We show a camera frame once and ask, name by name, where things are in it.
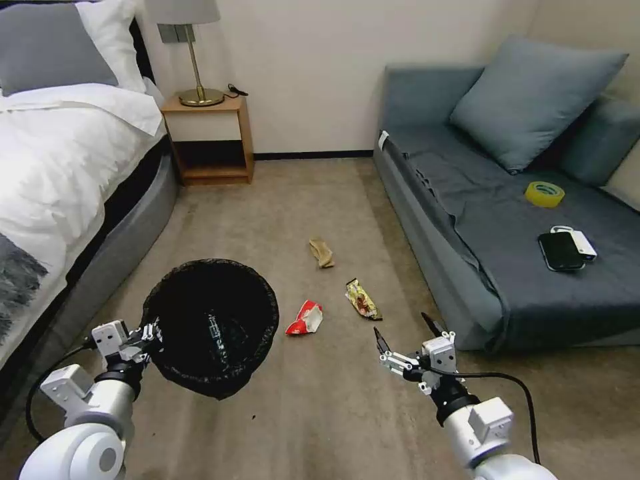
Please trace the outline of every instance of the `white duvet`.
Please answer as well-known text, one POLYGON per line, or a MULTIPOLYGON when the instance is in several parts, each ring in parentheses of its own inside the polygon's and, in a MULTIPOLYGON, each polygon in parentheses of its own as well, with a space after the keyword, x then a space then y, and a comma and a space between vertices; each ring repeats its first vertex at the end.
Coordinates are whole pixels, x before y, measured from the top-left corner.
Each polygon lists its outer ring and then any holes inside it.
POLYGON ((47 270, 0 345, 0 367, 65 287, 104 202, 162 137, 152 96, 108 85, 0 97, 0 233, 47 270))

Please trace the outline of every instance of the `beige carpet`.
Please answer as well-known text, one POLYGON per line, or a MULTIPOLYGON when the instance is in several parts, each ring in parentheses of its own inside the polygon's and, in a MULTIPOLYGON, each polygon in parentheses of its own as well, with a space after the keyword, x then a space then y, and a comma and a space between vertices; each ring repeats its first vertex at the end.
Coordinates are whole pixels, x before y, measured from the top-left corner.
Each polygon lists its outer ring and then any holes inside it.
MULTIPOLYGON (((430 337, 420 310, 438 315, 370 159, 261 162, 250 186, 182 191, 163 234, 93 324, 114 318, 136 324, 163 274, 204 257, 238 260, 262 274, 276 292, 280 328, 248 386, 222 402, 148 368, 135 403, 128 479, 466 478, 431 401, 378 364, 372 324, 344 297, 345 283, 358 277, 385 316, 378 327, 399 351, 430 337), (317 269, 307 245, 312 235, 334 250, 333 269, 317 269), (323 305, 324 322, 314 335, 286 338, 307 298, 323 305)), ((91 355, 81 360, 99 368, 91 355)), ((542 460, 558 478, 638 477, 640 350, 459 360, 461 370, 500 369, 529 384, 542 460)), ((512 407, 512 450, 530 456, 518 387, 498 380, 468 386, 512 407)), ((45 400, 37 403, 43 429, 52 431, 52 419, 60 417, 45 400)), ((33 447, 17 425, 0 454, 2 478, 13 478, 33 447)))

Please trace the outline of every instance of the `snack wrapper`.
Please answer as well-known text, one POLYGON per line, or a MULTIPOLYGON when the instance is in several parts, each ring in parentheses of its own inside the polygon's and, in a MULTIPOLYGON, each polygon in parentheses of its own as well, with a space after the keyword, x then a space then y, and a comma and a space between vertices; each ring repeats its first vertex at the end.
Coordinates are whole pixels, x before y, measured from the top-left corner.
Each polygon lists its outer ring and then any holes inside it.
POLYGON ((314 333, 322 322, 322 305, 307 300, 302 304, 295 321, 288 326, 287 335, 304 335, 314 333))
POLYGON ((369 320, 382 320, 382 315, 380 315, 378 307, 375 306, 364 288, 360 286, 358 279, 353 279, 347 284, 347 292, 345 295, 354 308, 358 310, 358 313, 364 318, 368 318, 369 320))

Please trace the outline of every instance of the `table lamp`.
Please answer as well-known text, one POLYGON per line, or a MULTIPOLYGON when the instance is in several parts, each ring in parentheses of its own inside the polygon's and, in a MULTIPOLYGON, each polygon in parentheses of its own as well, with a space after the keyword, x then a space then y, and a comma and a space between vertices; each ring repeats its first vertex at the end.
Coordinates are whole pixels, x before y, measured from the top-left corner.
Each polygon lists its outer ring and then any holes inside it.
MULTIPOLYGON (((149 18, 156 23, 191 25, 220 20, 220 11, 215 0, 146 0, 145 5, 149 18)), ((195 88, 178 93, 180 103, 188 107, 209 107, 222 103, 225 99, 224 93, 220 90, 203 88, 200 83, 198 64, 193 52, 193 40, 189 32, 187 32, 187 42, 195 75, 195 88)))

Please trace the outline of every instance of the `nightstand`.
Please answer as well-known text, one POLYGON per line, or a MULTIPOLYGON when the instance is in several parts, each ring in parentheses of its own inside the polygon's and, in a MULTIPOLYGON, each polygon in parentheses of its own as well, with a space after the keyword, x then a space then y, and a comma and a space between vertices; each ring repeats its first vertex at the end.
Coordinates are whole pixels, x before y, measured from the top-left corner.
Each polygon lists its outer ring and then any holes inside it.
POLYGON ((251 183, 253 143, 244 97, 185 107, 174 95, 161 110, 185 185, 251 183))

